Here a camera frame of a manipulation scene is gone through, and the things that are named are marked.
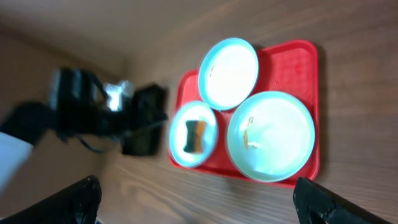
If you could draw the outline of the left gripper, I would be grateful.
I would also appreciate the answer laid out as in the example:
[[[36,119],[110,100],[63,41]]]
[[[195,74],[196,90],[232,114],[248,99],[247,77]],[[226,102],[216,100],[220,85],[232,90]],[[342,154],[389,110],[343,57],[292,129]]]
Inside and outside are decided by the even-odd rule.
[[[60,100],[57,103],[57,134],[71,137],[120,135],[129,129],[129,119],[122,111],[109,111],[91,101]]]

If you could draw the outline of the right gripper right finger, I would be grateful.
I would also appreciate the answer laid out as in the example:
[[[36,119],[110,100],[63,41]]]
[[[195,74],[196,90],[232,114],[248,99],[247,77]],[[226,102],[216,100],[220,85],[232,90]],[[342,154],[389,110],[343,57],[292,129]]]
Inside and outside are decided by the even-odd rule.
[[[389,224],[310,179],[300,177],[293,202],[300,224]]]

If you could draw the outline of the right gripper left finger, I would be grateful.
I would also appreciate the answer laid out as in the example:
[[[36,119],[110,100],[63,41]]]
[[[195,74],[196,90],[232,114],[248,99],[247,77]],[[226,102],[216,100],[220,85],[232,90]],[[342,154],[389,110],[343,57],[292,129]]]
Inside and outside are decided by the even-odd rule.
[[[1,224],[96,224],[102,191],[99,179],[89,175],[69,187],[10,217]]]

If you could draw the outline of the orange green scrub sponge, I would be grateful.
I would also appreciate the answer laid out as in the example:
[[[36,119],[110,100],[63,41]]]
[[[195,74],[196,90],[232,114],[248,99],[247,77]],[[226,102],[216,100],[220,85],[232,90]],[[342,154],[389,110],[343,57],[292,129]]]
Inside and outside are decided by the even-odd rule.
[[[187,128],[187,141],[183,151],[189,154],[201,154],[203,152],[201,142],[207,123],[205,121],[190,120],[186,121],[185,125]]]

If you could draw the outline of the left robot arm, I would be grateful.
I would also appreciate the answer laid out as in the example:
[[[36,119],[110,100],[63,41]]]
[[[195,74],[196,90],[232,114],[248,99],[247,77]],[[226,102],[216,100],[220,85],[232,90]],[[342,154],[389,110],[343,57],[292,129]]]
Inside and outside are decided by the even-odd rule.
[[[24,101],[1,122],[1,188],[32,154],[49,129],[62,141],[81,134],[120,135],[129,129],[123,111],[102,109],[94,90],[106,96],[97,76],[84,69],[61,67],[55,72],[50,99],[46,103]]]

